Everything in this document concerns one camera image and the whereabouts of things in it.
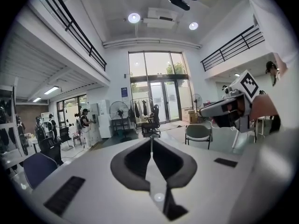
doorway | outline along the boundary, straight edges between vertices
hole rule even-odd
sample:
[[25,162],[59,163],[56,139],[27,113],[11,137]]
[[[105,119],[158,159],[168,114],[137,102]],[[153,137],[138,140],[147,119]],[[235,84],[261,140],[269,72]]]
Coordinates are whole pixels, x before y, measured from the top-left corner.
[[180,120],[180,101],[176,81],[151,81],[149,90],[154,104],[159,106],[160,124]]

black metal railing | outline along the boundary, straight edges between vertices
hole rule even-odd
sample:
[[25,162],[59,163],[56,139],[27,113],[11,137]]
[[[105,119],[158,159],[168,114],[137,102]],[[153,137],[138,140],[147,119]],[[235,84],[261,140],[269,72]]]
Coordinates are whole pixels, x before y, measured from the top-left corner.
[[251,26],[201,61],[205,71],[248,50],[265,39],[258,27]]
[[76,20],[73,18],[70,11],[67,9],[63,0],[45,0],[56,18],[58,18],[62,25],[65,27],[65,31],[71,33],[74,38],[83,46],[88,55],[92,57],[104,70],[106,70],[106,61],[98,53],[96,48],[92,45],[89,39],[86,37]]

person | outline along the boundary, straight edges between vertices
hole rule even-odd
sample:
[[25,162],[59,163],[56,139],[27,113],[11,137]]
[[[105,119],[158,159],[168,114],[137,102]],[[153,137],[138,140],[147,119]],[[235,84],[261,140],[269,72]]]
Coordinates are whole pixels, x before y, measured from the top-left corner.
[[[274,53],[281,78],[287,74],[283,82],[275,87],[269,94],[258,95],[252,103],[251,120],[262,116],[277,115],[278,110],[283,113],[284,122],[290,126],[299,126],[299,120],[296,119],[293,112],[296,112],[296,100],[290,104],[289,108],[285,108],[285,104],[281,102],[281,95],[288,95],[293,98],[296,92],[286,93],[285,90],[290,87],[290,81],[297,82],[295,76],[298,72],[299,64],[299,49],[293,29],[286,19],[285,15],[275,4],[274,0],[249,0],[254,17],[259,25],[259,28],[265,38],[266,47]],[[244,111],[244,102],[238,101],[239,112]]]
[[[266,63],[266,74],[270,74],[274,77],[273,86],[275,86],[276,82],[280,79],[280,72],[278,71],[276,65],[272,61],[268,61]],[[280,129],[280,117],[279,115],[274,115],[271,129],[269,133],[277,132]]]
[[49,115],[49,122],[51,122],[51,124],[52,124],[52,131],[54,133],[54,142],[57,143],[57,129],[56,129],[57,128],[57,124],[56,124],[56,122],[54,120],[53,114]]
[[91,147],[91,144],[89,141],[89,131],[90,131],[90,124],[92,123],[92,121],[88,120],[87,114],[88,114],[88,109],[84,109],[82,111],[82,116],[80,118],[80,124],[82,127],[82,136],[86,142],[86,148],[89,149]]

standing fan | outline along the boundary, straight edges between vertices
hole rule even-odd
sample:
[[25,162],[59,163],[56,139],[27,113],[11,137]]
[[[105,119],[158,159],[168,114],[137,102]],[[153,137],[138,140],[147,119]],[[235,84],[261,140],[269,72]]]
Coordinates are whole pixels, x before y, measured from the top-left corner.
[[200,108],[202,105],[202,98],[199,94],[194,94],[192,95],[192,100],[195,103],[196,112],[197,112],[197,108]]
[[124,138],[121,139],[121,143],[132,140],[132,138],[126,136],[125,126],[123,124],[123,119],[128,117],[129,108],[127,105],[121,101],[116,101],[110,106],[110,117],[111,119],[121,118],[121,124],[123,128]]

ceiling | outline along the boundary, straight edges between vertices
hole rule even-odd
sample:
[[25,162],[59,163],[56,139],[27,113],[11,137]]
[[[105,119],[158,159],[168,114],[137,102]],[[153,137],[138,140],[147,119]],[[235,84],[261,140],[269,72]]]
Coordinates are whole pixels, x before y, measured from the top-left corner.
[[[184,11],[168,0],[82,0],[85,7],[87,7],[86,3],[89,3],[93,7],[92,11],[94,13],[101,13],[101,16],[98,16],[97,24],[107,28],[105,38],[101,37],[103,42],[136,37],[154,37],[197,44],[240,1],[187,0],[186,2],[190,5],[191,10]],[[138,13],[141,19],[147,18],[150,7],[178,12],[172,29],[149,28],[141,20],[137,23],[137,30],[135,30],[135,24],[131,24],[126,20],[131,13]],[[195,31],[189,29],[192,22],[199,24],[199,28]]]
[[248,70],[253,77],[257,76],[263,76],[265,75],[266,71],[266,63],[267,61],[272,61],[276,63],[275,57],[273,53],[266,54],[264,56],[261,56],[255,60],[252,60],[250,62],[244,63],[234,69],[227,70],[217,76],[214,77],[214,80],[216,81],[225,81],[227,82],[233,82],[236,79],[235,73],[241,74],[245,70]]
[[[83,75],[78,75],[64,64],[49,56],[46,51],[12,33],[6,57],[1,61],[1,84],[14,85],[18,77],[17,98],[34,100],[37,97],[51,99],[88,85],[94,84]],[[45,95],[53,86],[59,89]]]

